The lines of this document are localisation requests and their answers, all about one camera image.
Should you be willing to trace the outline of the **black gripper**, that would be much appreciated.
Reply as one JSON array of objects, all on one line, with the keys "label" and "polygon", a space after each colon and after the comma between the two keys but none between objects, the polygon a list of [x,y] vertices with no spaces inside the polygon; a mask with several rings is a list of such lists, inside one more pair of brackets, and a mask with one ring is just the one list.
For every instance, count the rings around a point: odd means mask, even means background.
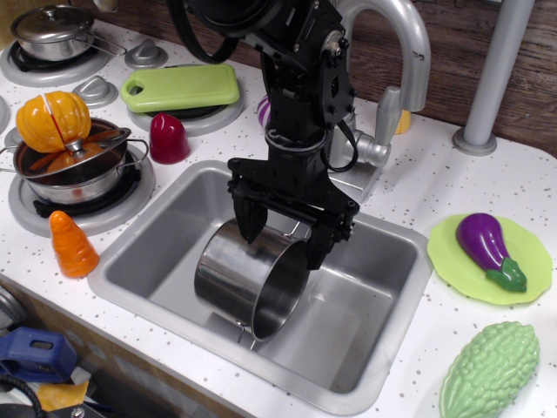
[{"label": "black gripper", "polygon": [[262,232],[268,210],[311,227],[305,256],[308,270],[319,270],[332,247],[352,235],[359,205],[329,178],[326,147],[319,134],[305,144],[276,131],[265,134],[268,158],[232,158],[229,193],[242,238],[251,244]]}]

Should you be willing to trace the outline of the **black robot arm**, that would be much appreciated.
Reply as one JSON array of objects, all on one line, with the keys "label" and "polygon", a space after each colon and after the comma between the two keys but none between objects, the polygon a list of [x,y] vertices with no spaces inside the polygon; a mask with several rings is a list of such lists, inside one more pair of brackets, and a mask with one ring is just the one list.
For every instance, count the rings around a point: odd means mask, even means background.
[{"label": "black robot arm", "polygon": [[355,90],[347,70],[342,17],[327,1],[171,1],[183,43],[209,64],[239,42],[261,57],[271,113],[265,160],[232,158],[229,191],[242,237],[253,242],[277,212],[310,228],[305,258],[320,268],[349,239],[358,204],[331,181],[336,131],[347,131]]}]

